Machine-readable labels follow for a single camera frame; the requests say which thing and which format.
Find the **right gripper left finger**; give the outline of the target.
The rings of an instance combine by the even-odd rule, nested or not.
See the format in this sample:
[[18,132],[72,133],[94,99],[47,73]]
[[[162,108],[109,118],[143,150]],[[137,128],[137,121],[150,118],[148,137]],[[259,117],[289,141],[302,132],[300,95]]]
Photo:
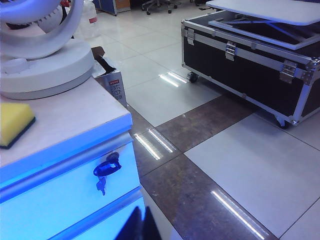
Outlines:
[[143,240],[143,220],[139,207],[135,207],[124,226],[116,236],[117,240]]

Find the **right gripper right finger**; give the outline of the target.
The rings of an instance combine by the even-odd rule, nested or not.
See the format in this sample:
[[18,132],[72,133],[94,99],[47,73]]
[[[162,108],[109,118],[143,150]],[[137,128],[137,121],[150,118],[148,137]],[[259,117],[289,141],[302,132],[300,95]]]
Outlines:
[[162,240],[157,224],[149,206],[145,209],[144,215],[144,239],[145,240]]

